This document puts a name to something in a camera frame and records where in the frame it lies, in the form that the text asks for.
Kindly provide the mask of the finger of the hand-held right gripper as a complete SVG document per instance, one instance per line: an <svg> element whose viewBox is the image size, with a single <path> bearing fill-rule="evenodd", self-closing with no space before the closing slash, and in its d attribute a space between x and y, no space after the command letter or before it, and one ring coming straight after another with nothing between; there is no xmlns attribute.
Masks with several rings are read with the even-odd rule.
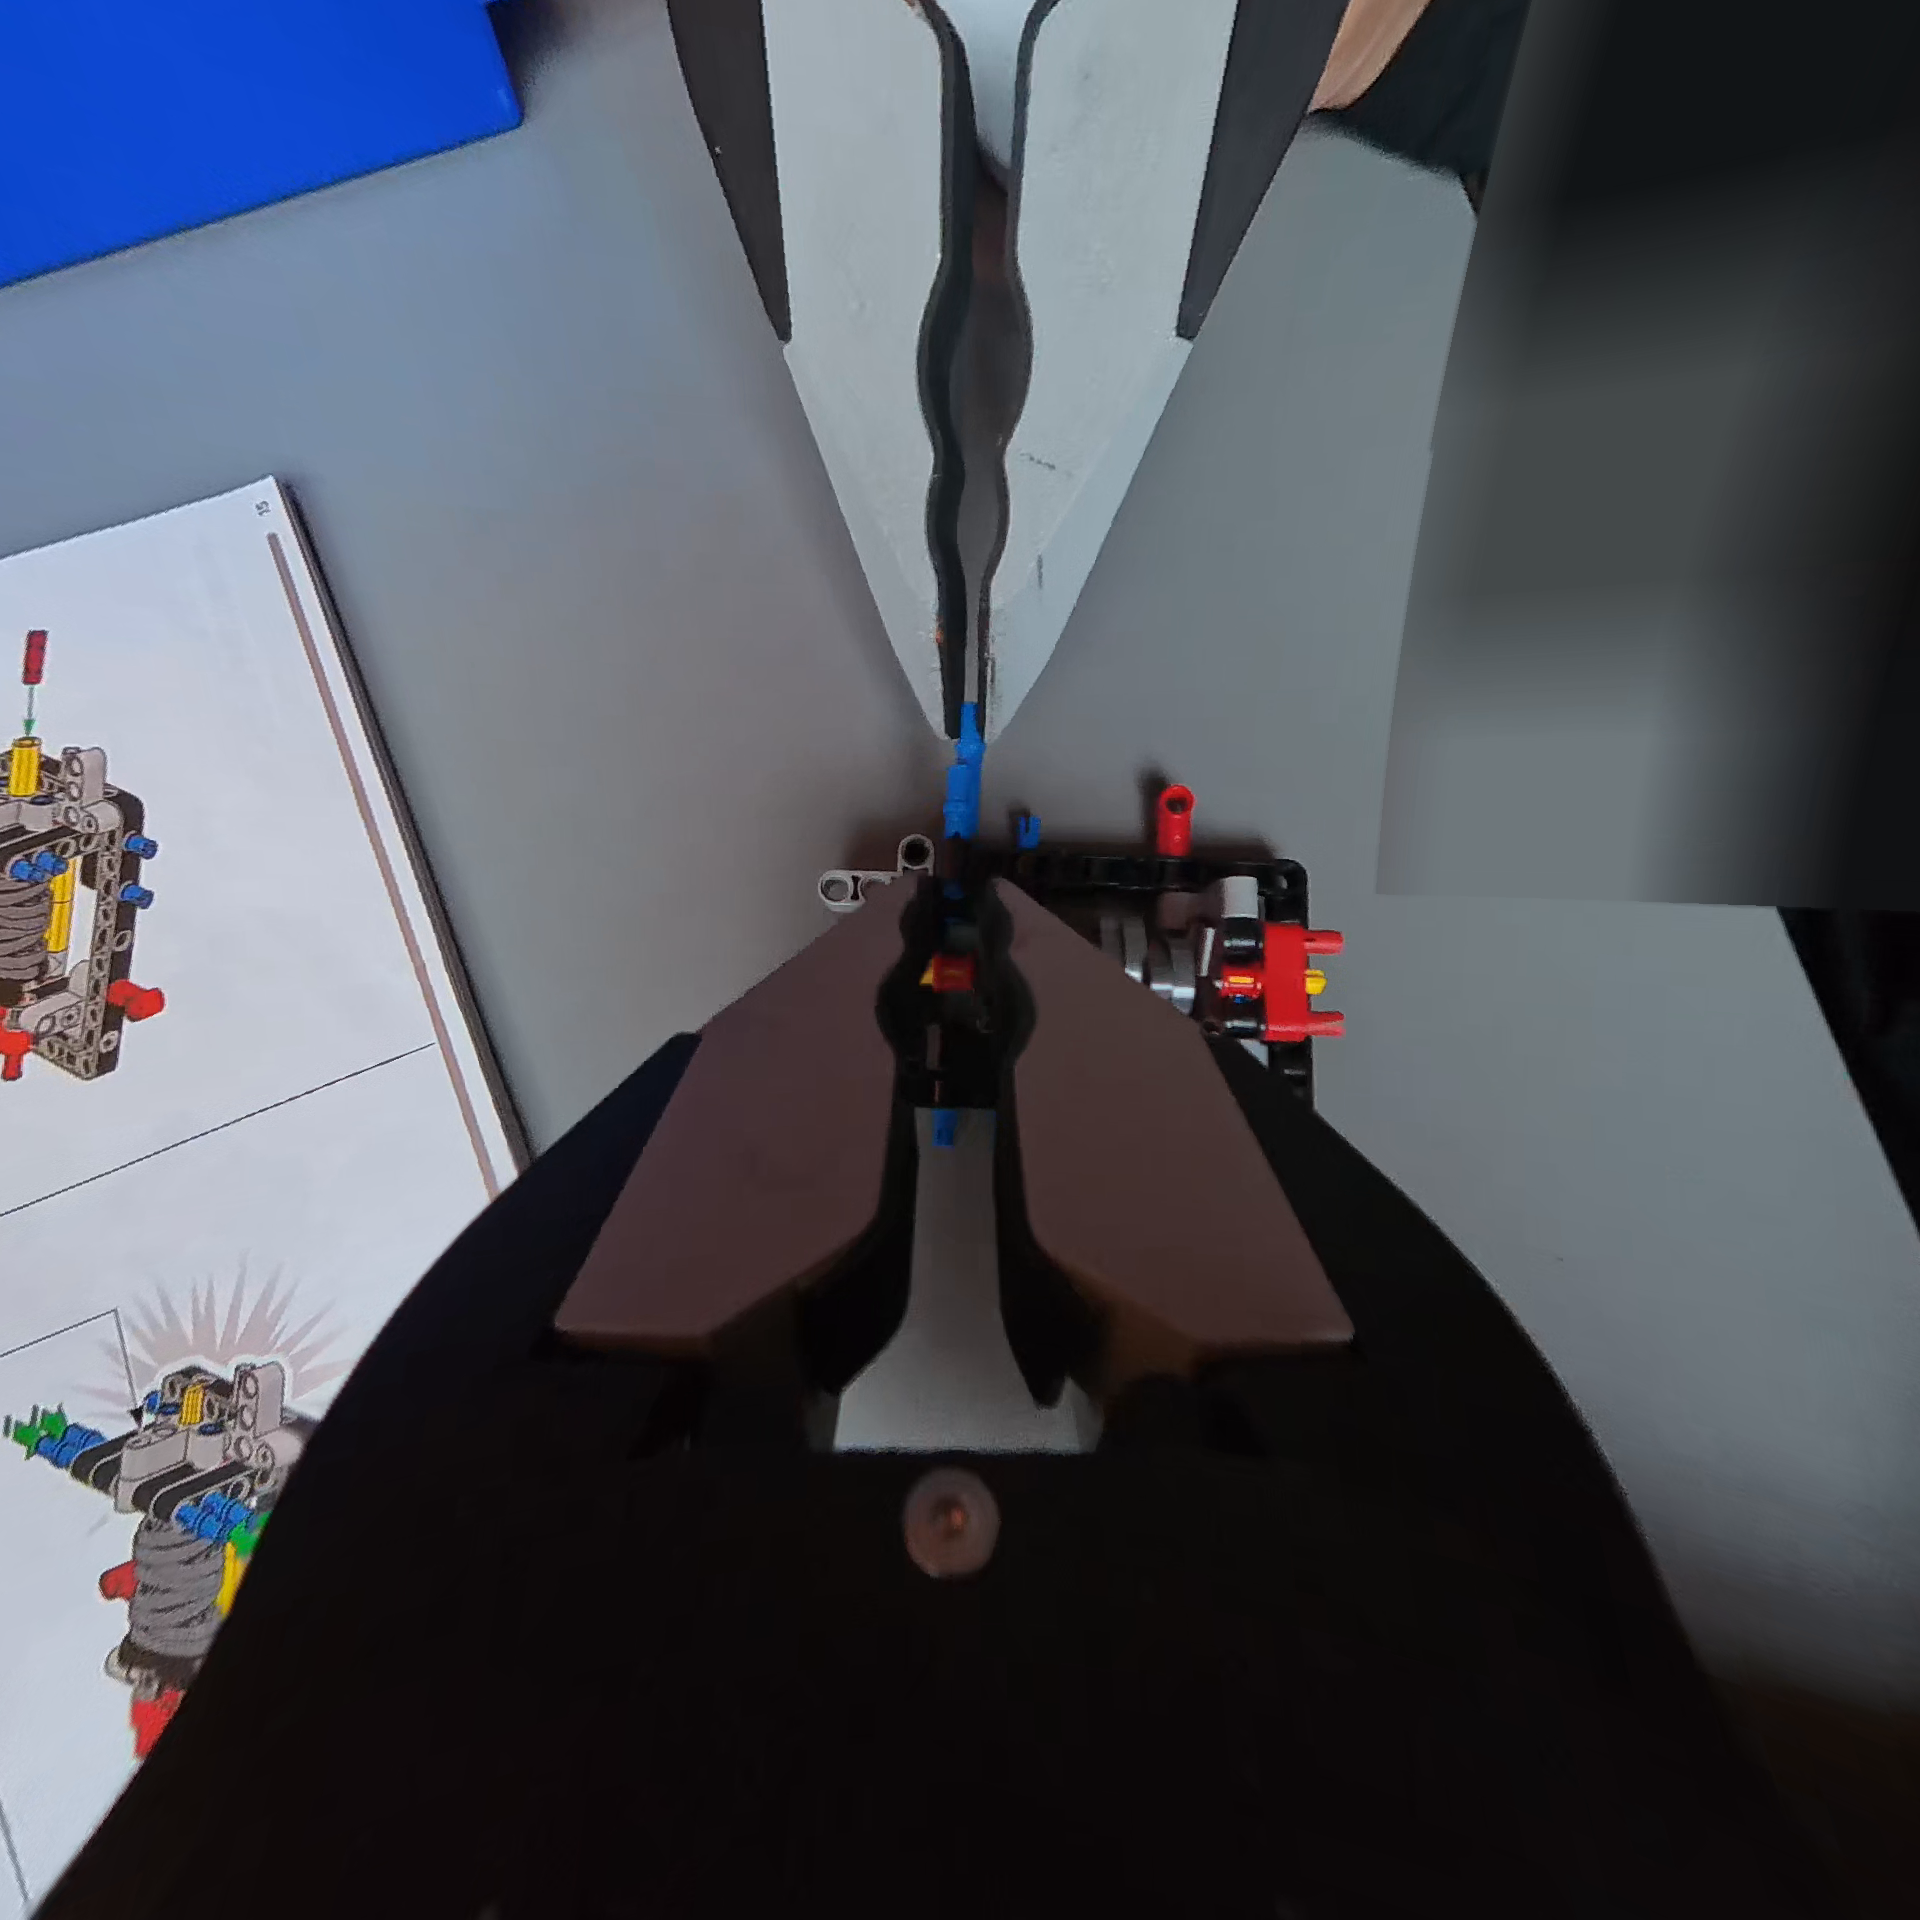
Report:
<svg viewBox="0 0 1920 1920"><path fill-rule="evenodd" d="M981 729L1018 715L1179 379L1233 4L975 4L989 202L971 429L985 455Z"/></svg>
<svg viewBox="0 0 1920 1920"><path fill-rule="evenodd" d="M766 4L786 368L881 625L939 738L966 702L968 56L936 4Z"/></svg>

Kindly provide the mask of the blue plastic tray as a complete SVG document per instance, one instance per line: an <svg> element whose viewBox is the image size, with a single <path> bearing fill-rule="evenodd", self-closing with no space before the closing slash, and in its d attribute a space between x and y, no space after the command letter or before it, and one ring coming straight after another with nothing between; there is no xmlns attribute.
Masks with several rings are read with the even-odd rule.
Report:
<svg viewBox="0 0 1920 1920"><path fill-rule="evenodd" d="M5 4L3 286L519 118L486 4Z"/></svg>

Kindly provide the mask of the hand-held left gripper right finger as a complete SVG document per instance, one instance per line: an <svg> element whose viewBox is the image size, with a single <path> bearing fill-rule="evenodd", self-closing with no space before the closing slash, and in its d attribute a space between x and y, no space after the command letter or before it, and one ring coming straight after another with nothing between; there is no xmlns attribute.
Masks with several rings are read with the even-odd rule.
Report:
<svg viewBox="0 0 1920 1920"><path fill-rule="evenodd" d="M1043 1405L1353 1342L1202 1028L995 882L1003 1328Z"/></svg>

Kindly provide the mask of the person's right hand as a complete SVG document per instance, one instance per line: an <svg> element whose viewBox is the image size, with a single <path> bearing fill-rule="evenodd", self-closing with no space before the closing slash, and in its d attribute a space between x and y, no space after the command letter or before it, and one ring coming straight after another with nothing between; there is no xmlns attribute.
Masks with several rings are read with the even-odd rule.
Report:
<svg viewBox="0 0 1920 1920"><path fill-rule="evenodd" d="M1376 89L1391 108L1462 108L1502 84L1528 12L1528 4L1345 4L1308 112L1358 108Z"/></svg>

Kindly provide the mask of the lego instruction booklet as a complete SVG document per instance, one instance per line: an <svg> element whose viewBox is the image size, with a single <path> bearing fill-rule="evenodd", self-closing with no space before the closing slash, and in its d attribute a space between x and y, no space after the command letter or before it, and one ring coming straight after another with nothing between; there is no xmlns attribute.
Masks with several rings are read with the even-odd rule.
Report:
<svg viewBox="0 0 1920 1920"><path fill-rule="evenodd" d="M3 556L3 1915L523 1134L281 478Z"/></svg>

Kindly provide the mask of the black lego frame assembly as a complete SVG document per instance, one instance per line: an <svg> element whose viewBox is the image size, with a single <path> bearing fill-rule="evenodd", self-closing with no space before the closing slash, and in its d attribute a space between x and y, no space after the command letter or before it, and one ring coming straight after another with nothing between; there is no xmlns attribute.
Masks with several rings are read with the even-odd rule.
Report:
<svg viewBox="0 0 1920 1920"><path fill-rule="evenodd" d="M1326 1001L1343 934L1315 922L1296 861L1212 845L1195 811L1155 779L1133 845L1052 841L1019 811L975 848L976 892L909 936L925 1034L902 1039L902 1078L936 1142L963 1112L995 1112L1005 1141L1061 1121L1091 1142L1119 1101L1172 1101L1176 1021L1315 1101L1315 1042L1345 1028Z"/></svg>

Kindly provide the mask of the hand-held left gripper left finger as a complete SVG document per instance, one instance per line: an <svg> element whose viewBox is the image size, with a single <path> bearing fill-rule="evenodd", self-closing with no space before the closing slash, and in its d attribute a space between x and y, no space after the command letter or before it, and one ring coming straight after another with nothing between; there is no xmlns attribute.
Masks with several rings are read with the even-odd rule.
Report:
<svg viewBox="0 0 1920 1920"><path fill-rule="evenodd" d="M842 1391L899 1328L918 1128L878 1005L918 892L878 882L696 1031L555 1315L566 1342L713 1361L789 1315L808 1385Z"/></svg>

